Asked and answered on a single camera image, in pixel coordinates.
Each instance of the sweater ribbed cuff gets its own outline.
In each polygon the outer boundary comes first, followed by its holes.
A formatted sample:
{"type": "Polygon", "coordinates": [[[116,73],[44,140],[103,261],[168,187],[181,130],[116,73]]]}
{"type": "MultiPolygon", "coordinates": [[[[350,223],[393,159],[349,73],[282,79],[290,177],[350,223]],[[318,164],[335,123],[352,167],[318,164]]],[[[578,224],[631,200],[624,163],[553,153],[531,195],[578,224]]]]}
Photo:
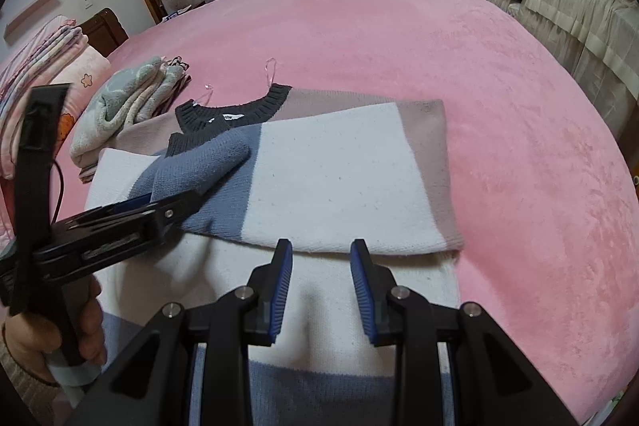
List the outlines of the sweater ribbed cuff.
{"type": "Polygon", "coordinates": [[[2,325],[2,340],[0,340],[0,364],[31,414],[40,424],[52,425],[54,420],[52,402],[60,393],[60,387],[36,379],[18,365],[6,346],[4,324],[2,325]]]}

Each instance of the human hand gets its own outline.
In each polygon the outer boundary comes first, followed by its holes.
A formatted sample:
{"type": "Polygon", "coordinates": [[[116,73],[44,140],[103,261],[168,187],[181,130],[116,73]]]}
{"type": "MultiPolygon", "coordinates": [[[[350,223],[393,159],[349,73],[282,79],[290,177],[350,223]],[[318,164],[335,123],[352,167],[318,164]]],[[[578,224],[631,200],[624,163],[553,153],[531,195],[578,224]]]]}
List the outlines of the human hand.
{"type": "MultiPolygon", "coordinates": [[[[107,362],[102,330],[102,309],[96,300],[101,288],[92,276],[89,286],[89,301],[78,316],[79,326],[84,335],[78,339],[78,348],[84,359],[102,366],[107,362]]],[[[51,353],[62,343],[60,331],[53,322],[31,312],[7,316],[4,320],[4,341],[15,362],[32,376],[46,382],[55,380],[47,368],[44,353],[51,353]]]]}

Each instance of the clothing label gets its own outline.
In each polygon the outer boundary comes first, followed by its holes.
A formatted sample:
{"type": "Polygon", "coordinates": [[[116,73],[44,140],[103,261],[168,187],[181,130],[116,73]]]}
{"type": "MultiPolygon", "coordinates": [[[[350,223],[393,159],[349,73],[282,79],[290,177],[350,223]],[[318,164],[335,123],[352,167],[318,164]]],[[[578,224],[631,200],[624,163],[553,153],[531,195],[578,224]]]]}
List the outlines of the clothing label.
{"type": "MultiPolygon", "coordinates": [[[[224,118],[226,121],[239,120],[240,118],[244,118],[244,114],[222,114],[222,118],[224,118]]],[[[213,123],[214,121],[215,118],[211,118],[208,122],[213,123]]]]}

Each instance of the electrical cord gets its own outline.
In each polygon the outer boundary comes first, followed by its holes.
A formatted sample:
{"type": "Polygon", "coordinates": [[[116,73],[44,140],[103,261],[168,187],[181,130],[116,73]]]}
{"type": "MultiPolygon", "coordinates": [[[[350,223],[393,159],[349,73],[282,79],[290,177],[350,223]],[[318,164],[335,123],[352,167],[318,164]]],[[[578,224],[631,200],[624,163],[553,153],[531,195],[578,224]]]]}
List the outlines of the electrical cord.
{"type": "Polygon", "coordinates": [[[56,210],[53,212],[53,220],[51,221],[51,224],[58,220],[58,213],[60,213],[60,206],[62,206],[62,196],[65,194],[65,176],[62,175],[62,169],[55,159],[53,160],[53,164],[56,166],[56,170],[60,177],[60,194],[58,195],[58,204],[56,204],[56,210]]]}

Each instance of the pink bedspread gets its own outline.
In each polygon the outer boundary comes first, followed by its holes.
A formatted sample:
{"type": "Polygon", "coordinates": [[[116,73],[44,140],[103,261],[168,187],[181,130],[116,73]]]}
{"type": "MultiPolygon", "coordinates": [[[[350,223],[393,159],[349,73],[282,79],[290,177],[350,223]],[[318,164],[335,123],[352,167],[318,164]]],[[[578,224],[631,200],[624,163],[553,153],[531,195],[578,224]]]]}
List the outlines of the pink bedspread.
{"type": "MultiPolygon", "coordinates": [[[[639,365],[639,204],[608,128],[526,30],[484,0],[218,0],[131,38],[114,68],[191,64],[183,103],[278,83],[442,98],[466,249],[463,299],[484,305],[580,420],[639,365]]],[[[61,151],[62,217],[87,186],[61,151]]]]}

